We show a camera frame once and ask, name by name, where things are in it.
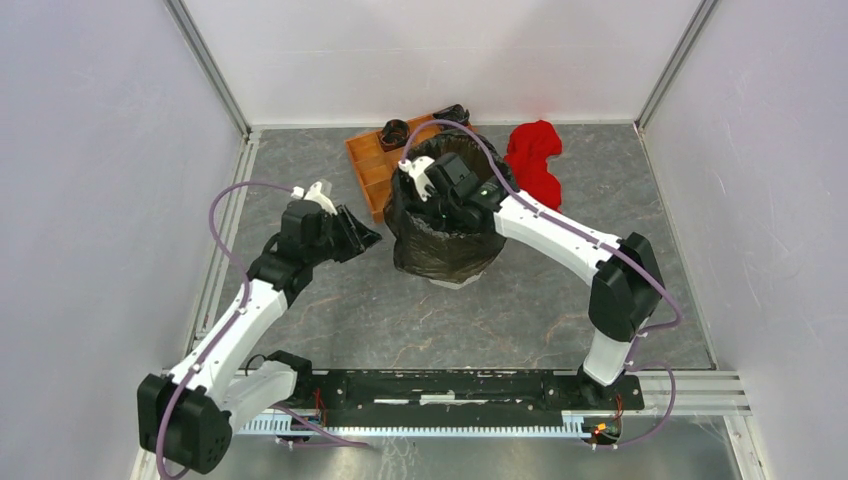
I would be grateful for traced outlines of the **white plastic trash bin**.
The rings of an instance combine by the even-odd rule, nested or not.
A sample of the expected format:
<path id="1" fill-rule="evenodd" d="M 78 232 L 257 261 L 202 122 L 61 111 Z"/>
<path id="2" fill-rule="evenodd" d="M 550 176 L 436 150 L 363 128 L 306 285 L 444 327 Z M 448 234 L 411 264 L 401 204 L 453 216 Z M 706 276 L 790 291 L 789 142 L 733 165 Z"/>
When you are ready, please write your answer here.
<path id="1" fill-rule="evenodd" d="M 462 289 L 464 287 L 467 287 L 467 286 L 477 282 L 482 277 L 482 275 L 483 275 L 482 272 L 475 273 L 473 275 L 468 275 L 468 276 L 456 275 L 456 274 L 440 275 L 440 276 L 437 276 L 437 277 L 434 277 L 434 278 L 429 278 L 428 281 L 431 284 L 442 287 L 442 288 L 459 290 L 459 289 Z"/>

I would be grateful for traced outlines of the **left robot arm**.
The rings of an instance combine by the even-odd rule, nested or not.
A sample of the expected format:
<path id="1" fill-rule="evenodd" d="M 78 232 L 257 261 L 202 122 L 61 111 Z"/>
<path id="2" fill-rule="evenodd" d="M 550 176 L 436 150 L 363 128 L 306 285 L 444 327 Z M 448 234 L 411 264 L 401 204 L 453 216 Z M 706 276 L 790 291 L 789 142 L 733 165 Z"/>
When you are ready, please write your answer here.
<path id="1" fill-rule="evenodd" d="M 306 405 L 313 379 L 274 354 L 252 374 L 236 373 L 253 347 L 311 283 L 323 262 L 344 263 L 382 239 L 343 205 L 291 201 L 280 228 L 251 263 L 223 317 L 166 375 L 148 375 L 137 390 L 139 443 L 159 462 L 207 474 L 236 433 L 273 405 Z"/>

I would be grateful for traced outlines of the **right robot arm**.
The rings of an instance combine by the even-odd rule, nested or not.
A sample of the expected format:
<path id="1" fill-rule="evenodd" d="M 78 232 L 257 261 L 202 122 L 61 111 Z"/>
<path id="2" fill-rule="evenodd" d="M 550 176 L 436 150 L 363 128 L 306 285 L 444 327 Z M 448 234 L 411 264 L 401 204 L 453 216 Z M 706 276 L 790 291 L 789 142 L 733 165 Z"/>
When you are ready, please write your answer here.
<path id="1" fill-rule="evenodd" d="M 577 392 L 591 408 L 612 401 L 634 341 L 661 300 L 664 284 L 650 242 L 637 233 L 620 238 L 589 228 L 512 186 L 500 171 L 482 179 L 457 154 L 405 160 L 401 169 L 414 197 L 437 219 L 529 246 L 588 285 L 594 333 Z"/>

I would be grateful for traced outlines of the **black trash bag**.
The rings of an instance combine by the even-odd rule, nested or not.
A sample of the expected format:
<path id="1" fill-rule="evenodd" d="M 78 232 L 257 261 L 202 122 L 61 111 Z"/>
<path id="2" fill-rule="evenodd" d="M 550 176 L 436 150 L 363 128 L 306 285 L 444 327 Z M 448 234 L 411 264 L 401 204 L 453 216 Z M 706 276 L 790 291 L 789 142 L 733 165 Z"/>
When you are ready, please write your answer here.
<path id="1" fill-rule="evenodd" d="M 494 177 L 487 157 L 491 156 L 510 182 L 514 175 L 495 146 L 485 137 L 476 142 L 458 129 L 445 130 L 410 150 L 414 158 L 434 160 L 444 154 L 462 157 L 482 181 Z M 506 239 L 491 231 L 474 232 L 425 209 L 408 177 L 396 169 L 391 176 L 391 193 L 383 209 L 384 223 L 394 236 L 394 267 L 406 274 L 429 279 L 440 275 L 473 275 L 483 272 L 502 252 Z"/>

